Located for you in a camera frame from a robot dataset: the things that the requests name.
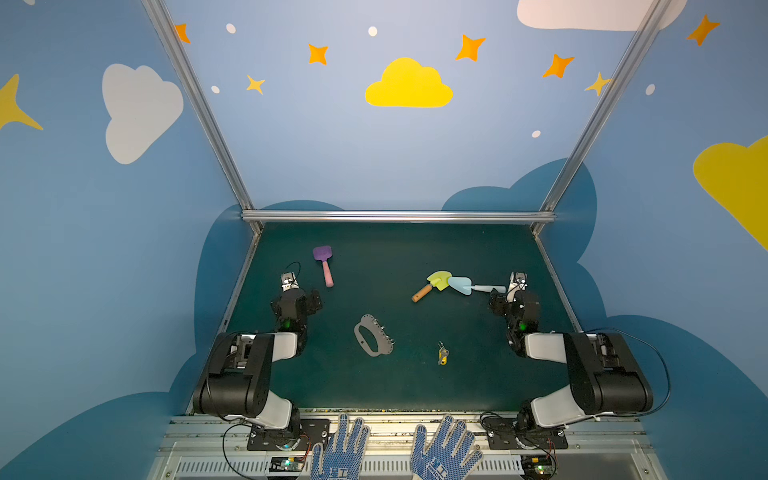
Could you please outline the yellow key with keyring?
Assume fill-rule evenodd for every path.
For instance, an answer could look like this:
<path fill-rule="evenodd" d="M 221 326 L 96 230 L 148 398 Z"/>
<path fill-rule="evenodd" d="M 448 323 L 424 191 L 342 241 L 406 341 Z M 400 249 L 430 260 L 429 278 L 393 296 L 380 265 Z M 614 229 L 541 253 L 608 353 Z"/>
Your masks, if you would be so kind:
<path fill-rule="evenodd" d="M 449 356 L 449 350 L 445 347 L 445 345 L 442 342 L 438 343 L 438 364 L 440 366 L 445 366 L 447 364 Z"/>

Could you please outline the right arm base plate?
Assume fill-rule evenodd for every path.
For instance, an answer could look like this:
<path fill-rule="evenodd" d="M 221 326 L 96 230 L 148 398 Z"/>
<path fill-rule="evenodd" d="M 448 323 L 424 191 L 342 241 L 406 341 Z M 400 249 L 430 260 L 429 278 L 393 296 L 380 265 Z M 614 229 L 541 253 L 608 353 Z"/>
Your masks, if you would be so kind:
<path fill-rule="evenodd" d="M 517 419 L 495 412 L 484 412 L 479 419 L 486 431 L 492 450 L 561 450 L 568 448 L 568 441 L 562 429 L 544 429 L 517 425 Z"/>

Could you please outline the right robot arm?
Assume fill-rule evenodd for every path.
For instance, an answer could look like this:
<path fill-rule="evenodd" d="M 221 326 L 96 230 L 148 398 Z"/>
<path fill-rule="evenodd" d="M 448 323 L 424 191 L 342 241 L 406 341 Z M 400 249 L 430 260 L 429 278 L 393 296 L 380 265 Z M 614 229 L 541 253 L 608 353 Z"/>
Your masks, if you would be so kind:
<path fill-rule="evenodd" d="M 538 330 L 540 302 L 527 290 L 493 289 L 491 311 L 506 322 L 507 343 L 520 357 L 563 364 L 566 386 L 522 403 L 514 422 L 515 440 L 524 448 L 567 445 L 565 427 L 602 416 L 651 412 L 654 394 L 630 346 L 620 333 Z"/>

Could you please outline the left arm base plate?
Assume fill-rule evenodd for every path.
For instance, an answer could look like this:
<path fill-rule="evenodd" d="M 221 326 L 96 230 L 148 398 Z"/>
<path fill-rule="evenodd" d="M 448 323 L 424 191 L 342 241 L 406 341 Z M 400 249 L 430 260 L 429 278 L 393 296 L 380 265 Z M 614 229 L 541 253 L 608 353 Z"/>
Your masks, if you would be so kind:
<path fill-rule="evenodd" d="M 252 426 L 248 436 L 248 451 L 304 451 L 315 444 L 325 446 L 330 436 L 331 422 L 327 418 L 291 420 L 286 429 Z"/>

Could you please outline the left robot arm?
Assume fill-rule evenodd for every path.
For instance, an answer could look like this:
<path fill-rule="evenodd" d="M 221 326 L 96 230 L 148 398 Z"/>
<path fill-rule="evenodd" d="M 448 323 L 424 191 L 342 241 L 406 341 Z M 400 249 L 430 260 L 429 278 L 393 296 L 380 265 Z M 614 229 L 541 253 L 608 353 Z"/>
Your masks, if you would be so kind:
<path fill-rule="evenodd" d="M 297 450 L 319 441 L 329 422 L 302 425 L 298 408 L 270 389 L 273 364 L 300 356 L 308 318 L 322 309 L 315 289 L 286 287 L 270 302 L 274 332 L 230 332 L 217 336 L 192 398 L 196 414 L 230 417 L 250 427 L 252 451 Z"/>

